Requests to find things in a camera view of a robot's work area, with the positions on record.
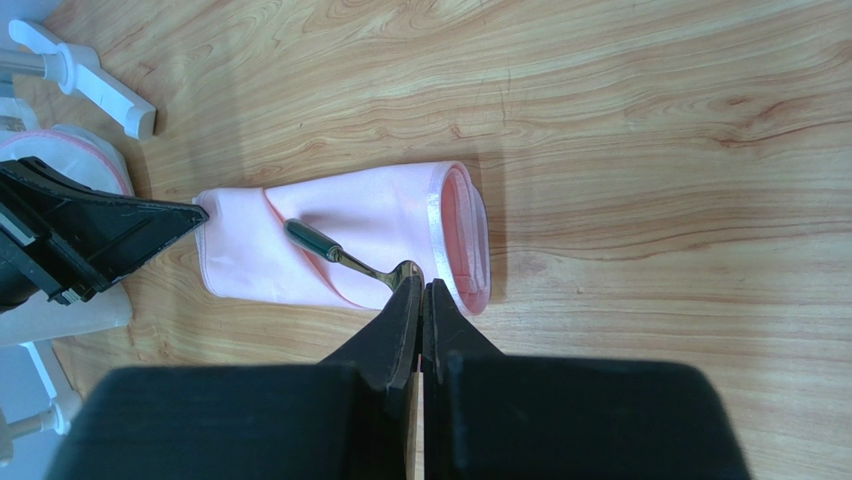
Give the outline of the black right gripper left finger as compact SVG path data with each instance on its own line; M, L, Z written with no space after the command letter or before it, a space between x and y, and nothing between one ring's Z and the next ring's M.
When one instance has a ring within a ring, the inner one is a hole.
M412 479L416 466L423 280L413 276L379 314L322 360L357 372L345 444L352 479Z

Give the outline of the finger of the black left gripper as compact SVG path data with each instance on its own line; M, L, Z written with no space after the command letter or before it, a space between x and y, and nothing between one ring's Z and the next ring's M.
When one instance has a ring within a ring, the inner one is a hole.
M37 157L1 164L1 310L87 302L203 225L198 205L93 190Z

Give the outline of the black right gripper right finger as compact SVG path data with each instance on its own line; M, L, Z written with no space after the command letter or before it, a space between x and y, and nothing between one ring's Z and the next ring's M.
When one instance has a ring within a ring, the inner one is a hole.
M423 302L424 472L427 479L453 479L454 426L448 362L452 354L498 355L491 343L460 311L446 283L425 287Z

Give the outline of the pink cloth napkin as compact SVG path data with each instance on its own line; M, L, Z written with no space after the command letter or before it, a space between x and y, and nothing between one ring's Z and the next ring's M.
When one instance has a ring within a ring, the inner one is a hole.
M486 209L457 161L378 167L195 199L201 276L214 295L285 305L381 309L405 261L442 280L466 315L491 294Z

